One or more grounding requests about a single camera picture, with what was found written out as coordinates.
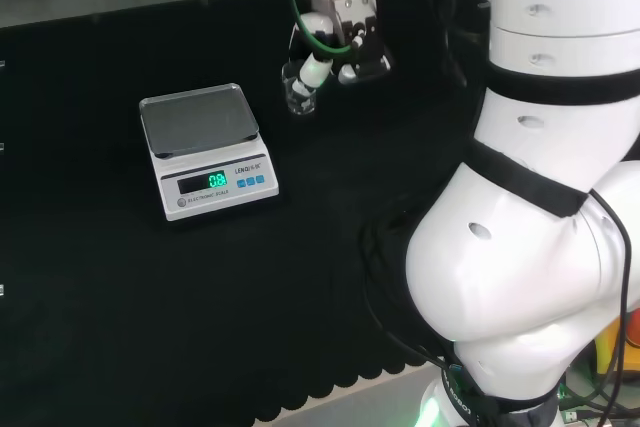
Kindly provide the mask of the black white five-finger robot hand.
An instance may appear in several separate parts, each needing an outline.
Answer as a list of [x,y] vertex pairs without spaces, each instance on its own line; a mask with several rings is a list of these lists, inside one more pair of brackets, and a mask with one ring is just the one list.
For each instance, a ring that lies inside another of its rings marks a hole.
[[376,0],[321,0],[327,10],[302,13],[291,0],[295,24],[282,68],[286,95],[309,110],[331,79],[343,86],[380,78],[392,61],[379,33]]

